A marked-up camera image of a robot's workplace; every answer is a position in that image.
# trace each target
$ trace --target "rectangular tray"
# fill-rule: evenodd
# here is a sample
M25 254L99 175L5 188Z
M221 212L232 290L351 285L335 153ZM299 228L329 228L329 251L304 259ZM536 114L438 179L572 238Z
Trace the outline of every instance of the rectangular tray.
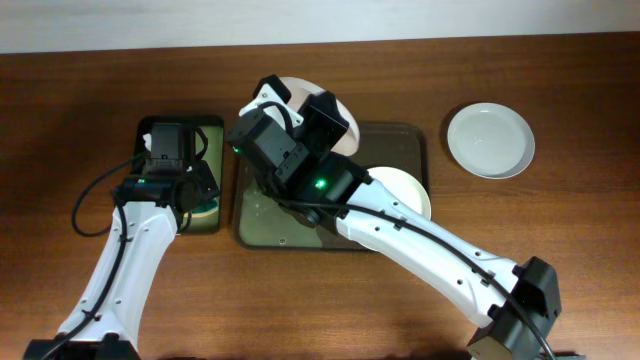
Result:
M351 158L364 167L391 166L408 172L429 192L426 144L422 132L411 125L361 123L360 147ZM278 204L262 195L253 174L240 161L234 210L236 240L250 249L369 251L322 227L300 225Z

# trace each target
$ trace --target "wood grain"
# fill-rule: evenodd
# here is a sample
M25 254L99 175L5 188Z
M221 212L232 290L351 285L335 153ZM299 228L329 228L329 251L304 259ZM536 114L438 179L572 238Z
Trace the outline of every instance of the wood grain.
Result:
M554 349L640 353L640 33L620 33L1 56L0 358L54 336L82 294L105 240L76 236L71 207L131 154L138 121L213 113L231 125L271 73L331 89L359 121L420 127L434 220L493 253L557 269ZM447 119L478 101L529 122L536 155L521 175L485 180L452 161ZM236 166L226 151L221 231L178 238L160 264L140 328L144 358L464 348L473 326L382 256L241 248L231 233ZM110 221L106 191L118 181L87 200L86 228Z

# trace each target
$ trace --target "small tray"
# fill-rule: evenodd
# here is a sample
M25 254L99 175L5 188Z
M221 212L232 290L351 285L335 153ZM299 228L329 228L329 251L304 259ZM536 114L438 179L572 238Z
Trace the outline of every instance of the small tray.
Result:
M418 179L429 193L427 152L422 132L411 125L362 123L360 148L351 159L364 168L391 166ZM278 204L262 195L251 169L240 161L234 220L236 240L250 249L369 251L318 226L300 225Z

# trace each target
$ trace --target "black cable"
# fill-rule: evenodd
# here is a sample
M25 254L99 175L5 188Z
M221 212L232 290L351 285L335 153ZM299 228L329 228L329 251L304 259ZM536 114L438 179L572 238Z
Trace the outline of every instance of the black cable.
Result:
M194 127L193 131L195 131L198 136L200 136L200 140L202 140L202 150L198 154L196 154L196 160L202 160L204 154L207 152L207 148L209 147L209 139L204 135L204 131L202 131L199 127Z
M193 217L193 211L189 211L187 213L187 222L184 224L184 226L181 229L178 229L178 234L182 234L185 230L189 228L189 226L191 226L192 217Z
M87 186L86 189L84 189L84 191L82 192L82 194L80 194L80 197L76 201L75 205L73 206L73 211L71 211L71 226L73 226L73 230L75 230L78 234L80 234L81 236L84 236L84 237L95 237L95 236L104 235L104 234L109 232L109 230L111 229L111 226L107 226L105 229L100 230L100 231L95 232L95 233L88 233L88 232L84 232L83 230L80 230L80 228L78 227L78 224L76 222L76 216L78 215L78 209L80 209L80 204L82 204L82 201L84 200L84 198L87 196L87 194L89 194L89 191L91 191L91 189L93 189L94 186L98 185L99 182L101 182L102 180L106 179L107 177L109 177L110 175L112 175L116 171L122 169L123 167L129 165L130 163L136 161L137 159L139 159L140 157L144 156L145 154L147 154L147 152L141 152L141 153L133 156L131 159L123 162L122 164L120 164L120 165L114 167L113 169L107 171L106 173L100 175L91 184L89 184L89 186Z
M507 291L507 289L505 289L496 279L494 276L491 276L490 274L488 274L486 271L484 271L484 269L482 267L480 267L478 264L476 264L473 260L471 260L469 257L467 257L464 253L462 253L460 250L456 249L454 246L452 246L451 244L447 243L446 241L442 240L441 238L427 232L426 230L412 225L406 221L403 221L401 219L396 219L393 216L387 215L385 213L382 212L378 212L363 206L358 206L358 205L351 205L351 204L332 204L332 203L319 203L319 202L308 202L308 201L295 201L295 200L284 200L284 199L278 199L278 198L273 198L275 201L283 203L285 205L292 205L292 206L300 206L300 207L319 207L319 208L325 208L325 209L338 209L338 210L353 210L353 211L359 211L365 214L369 214L369 215L373 215L375 217L378 217L380 219L389 221L391 223L393 223L394 225L398 226L398 227L405 227L419 235L422 235L430 240L432 240L433 242L435 242L436 244L442 246L443 248L445 248L447 251L451 252L453 255L455 255L458 259L462 260L462 262L464 262L465 264L469 265L471 267L471 269L473 271L475 271L476 273L480 274L480 276L482 276L482 278L484 280L486 280L489 284L493 285L496 290L498 290L498 292L500 293L500 295L504 296L505 300L511 304L511 306L514 308L514 310L516 311L516 313L518 314L518 317L522 320L522 322L524 322L524 324L529 328L529 330L531 330L531 332L533 333L533 336L536 338L536 340L538 341L538 343L540 343L540 346L542 346L542 349L544 350L544 352L547 354L547 357L550 360L556 360L555 355L553 354L553 351L551 350L551 347L549 346L549 344L547 343L547 341L544 338L544 335L542 335L542 333L540 332L540 330L538 329L538 327L536 326L536 324L533 323L533 321L531 321L531 319L529 318L529 316L527 316L525 310L522 308L522 306L518 303L518 301L511 295L511 293L509 293L509 291Z
M111 285L113 285L113 281L116 278L116 274L118 272L118 268L120 267L120 263L122 262L122 257L124 256L124 249L127 246L127 217L124 213L124 208L122 207L122 204L120 204L120 201L117 199L115 194L112 194L113 196L113 200L115 202L116 208L118 209L118 213L120 214L120 227L122 228L122 233L120 234L120 247L118 248L118 254L116 255L116 259L113 262L113 267L111 267L111 272L109 273L109 277L107 278L107 281L104 284L104 287L102 288L102 292L100 293L100 296L98 296L98 300L96 300L96 303L93 305L93 308L91 308L91 310L89 312L84 312L84 319L80 322L80 324L78 324L75 328L73 328L73 330L69 331L67 334L64 335L64 337L62 337L60 340L58 340L55 345L53 345L53 347L51 348L51 350L49 350L43 357L42 360L47 360L53 356L55 356L55 354L66 344L68 343L71 339L73 339L74 336L78 335L78 333L80 333L80 331L82 331L82 329L84 329L87 325L89 325L89 323L91 321L93 321L96 318L96 314L98 313L98 310L100 310L100 307L102 306L102 304L104 303L104 300L107 298L107 295L109 294L109 290L111 290Z
M284 130L287 132L289 136L293 137L293 121L291 121L291 116L289 115L289 111L287 111L286 107L284 107L282 104L277 103L275 101L266 101L258 105L258 107L263 110L272 106L275 106L278 108L278 111L280 111L280 114L284 119Z

